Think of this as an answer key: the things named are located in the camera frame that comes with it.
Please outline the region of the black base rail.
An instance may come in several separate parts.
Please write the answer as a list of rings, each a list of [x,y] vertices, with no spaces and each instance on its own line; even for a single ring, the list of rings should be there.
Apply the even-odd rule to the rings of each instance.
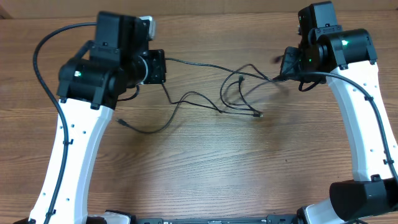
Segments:
[[[254,218],[136,218],[132,224],[305,224],[303,217],[297,215],[268,215]]]

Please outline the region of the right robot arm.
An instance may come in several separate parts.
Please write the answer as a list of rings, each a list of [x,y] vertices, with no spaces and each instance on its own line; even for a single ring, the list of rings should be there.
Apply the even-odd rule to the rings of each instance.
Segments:
[[[300,91],[327,84],[338,103],[352,157],[351,180],[300,208],[294,223],[360,223],[397,210],[397,142],[379,89],[377,53],[365,29],[343,30],[330,1],[298,12],[301,42],[287,47],[279,81]]]

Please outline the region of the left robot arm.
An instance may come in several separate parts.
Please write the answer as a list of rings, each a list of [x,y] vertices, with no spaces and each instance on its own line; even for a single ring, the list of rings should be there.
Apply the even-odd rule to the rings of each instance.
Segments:
[[[137,221],[130,213],[88,213],[88,192],[98,148],[122,94],[165,81],[165,55],[151,50],[155,20],[101,11],[88,40],[58,73],[49,98],[58,112],[57,131],[40,195],[25,223]]]

